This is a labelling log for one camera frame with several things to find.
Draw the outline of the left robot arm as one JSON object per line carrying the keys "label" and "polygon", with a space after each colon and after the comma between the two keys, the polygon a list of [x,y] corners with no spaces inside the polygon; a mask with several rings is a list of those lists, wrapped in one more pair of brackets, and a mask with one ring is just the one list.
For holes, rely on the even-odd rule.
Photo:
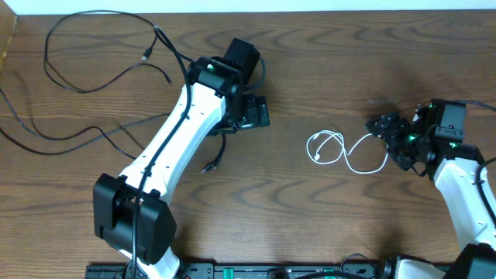
{"label": "left robot arm", "polygon": [[174,110],[149,145],[118,177],[102,174],[96,181],[95,235],[130,259],[127,277],[178,272],[171,249],[174,190],[205,137],[269,126],[267,101],[248,84],[262,61],[253,44],[235,38],[224,56],[191,62]]}

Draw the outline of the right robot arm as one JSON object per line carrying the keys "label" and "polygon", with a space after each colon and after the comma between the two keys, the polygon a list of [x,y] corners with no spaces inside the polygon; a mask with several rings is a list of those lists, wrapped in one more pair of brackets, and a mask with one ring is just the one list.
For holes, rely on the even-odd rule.
{"label": "right robot arm", "polygon": [[476,146],[463,143],[465,101],[433,99],[415,110],[412,121],[397,112],[365,127],[382,139],[387,155],[404,171],[416,163],[441,193],[456,230],[460,255],[448,270],[418,257],[388,257],[378,278],[493,278],[495,276],[495,196],[485,160]]}

